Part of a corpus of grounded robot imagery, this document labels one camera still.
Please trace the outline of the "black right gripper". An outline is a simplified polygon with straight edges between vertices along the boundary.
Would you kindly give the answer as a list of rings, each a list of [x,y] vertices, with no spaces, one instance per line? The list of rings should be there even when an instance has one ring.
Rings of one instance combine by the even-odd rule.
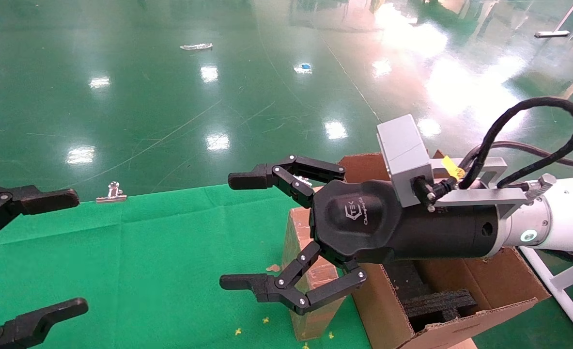
[[[280,302],[297,315],[316,311],[353,293],[367,280],[359,263],[392,260],[479,258],[497,237],[495,206],[454,206],[429,212],[422,204],[403,207],[390,181],[344,183],[346,168],[302,156],[261,163],[251,172],[229,173],[232,190],[276,187],[304,208],[311,208],[311,241],[278,276],[226,274],[224,290],[249,290],[258,302]],[[325,183],[315,193],[301,178]],[[324,257],[339,263],[343,276],[308,292],[296,284]]]

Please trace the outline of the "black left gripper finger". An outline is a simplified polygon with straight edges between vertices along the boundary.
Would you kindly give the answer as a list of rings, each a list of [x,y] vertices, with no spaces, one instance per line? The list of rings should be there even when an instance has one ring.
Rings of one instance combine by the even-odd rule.
[[[79,197],[74,189],[43,192],[34,185],[0,187],[0,231],[18,216],[77,207]]]
[[[75,298],[27,312],[0,325],[0,349],[29,349],[40,345],[56,324],[88,312],[84,298]]]

